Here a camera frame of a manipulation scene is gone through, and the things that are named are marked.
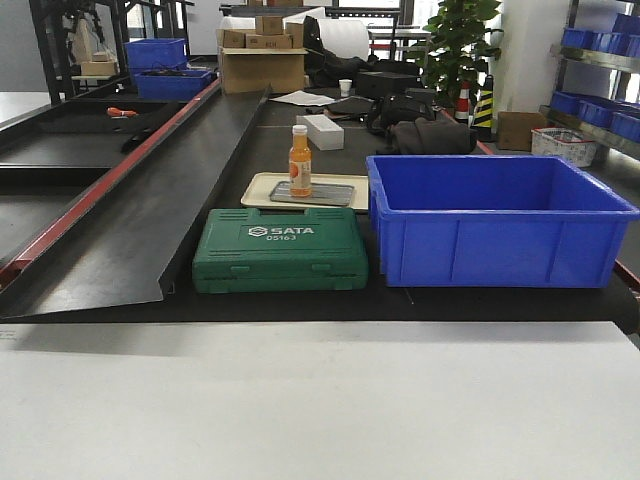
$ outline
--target wall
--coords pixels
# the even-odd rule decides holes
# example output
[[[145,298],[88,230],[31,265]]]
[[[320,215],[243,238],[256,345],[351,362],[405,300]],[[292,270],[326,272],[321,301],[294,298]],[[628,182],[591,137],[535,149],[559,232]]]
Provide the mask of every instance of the wall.
[[[0,1],[0,92],[46,92],[28,0]]]
[[[569,0],[504,1],[503,55],[493,65],[495,112],[537,112],[540,105],[549,103],[559,67],[550,48],[562,39],[569,4]],[[610,29],[616,12],[625,5],[616,0],[582,0],[576,27]],[[608,94],[606,69],[569,62],[565,78],[567,91]]]
[[[220,0],[200,0],[194,3],[193,7],[187,6],[191,55],[217,55],[216,29],[222,20],[222,12],[219,10],[221,2]]]

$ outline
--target white paper cup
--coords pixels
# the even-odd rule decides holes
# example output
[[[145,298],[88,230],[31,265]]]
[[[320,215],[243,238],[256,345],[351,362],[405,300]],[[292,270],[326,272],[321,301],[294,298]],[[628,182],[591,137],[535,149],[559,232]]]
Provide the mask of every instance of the white paper cup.
[[[340,96],[348,97],[349,90],[351,90],[351,80],[345,79],[345,80],[339,80],[339,82],[340,82]]]

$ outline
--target black cloth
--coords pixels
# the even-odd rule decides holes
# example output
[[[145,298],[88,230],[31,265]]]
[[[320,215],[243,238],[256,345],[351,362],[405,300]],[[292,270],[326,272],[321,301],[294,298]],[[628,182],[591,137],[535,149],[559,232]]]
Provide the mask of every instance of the black cloth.
[[[413,122],[416,118],[435,120],[435,113],[427,105],[413,97],[389,93],[374,102],[367,115],[367,130],[374,135],[388,134],[388,128],[399,122]]]
[[[398,122],[389,129],[386,154],[467,155],[476,147],[476,132],[449,120]]]

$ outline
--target white box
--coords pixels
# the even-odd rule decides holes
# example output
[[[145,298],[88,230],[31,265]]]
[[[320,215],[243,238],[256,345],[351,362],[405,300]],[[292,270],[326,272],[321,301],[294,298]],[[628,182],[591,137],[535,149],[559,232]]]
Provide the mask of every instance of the white box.
[[[568,128],[534,128],[531,130],[531,153],[560,155],[576,167],[588,167],[593,162],[598,144],[587,140],[580,132]]]
[[[325,115],[298,115],[298,125],[307,126],[307,136],[320,150],[344,148],[344,130]]]

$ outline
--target black metal ramp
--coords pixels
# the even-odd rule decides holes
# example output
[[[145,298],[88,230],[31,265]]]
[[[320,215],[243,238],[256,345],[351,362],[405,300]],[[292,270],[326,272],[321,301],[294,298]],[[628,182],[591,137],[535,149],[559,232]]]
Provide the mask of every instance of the black metal ramp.
[[[104,168],[12,166],[0,163],[0,266],[102,176]]]
[[[261,93],[219,92],[203,100],[0,293],[0,318],[162,300],[265,101]]]

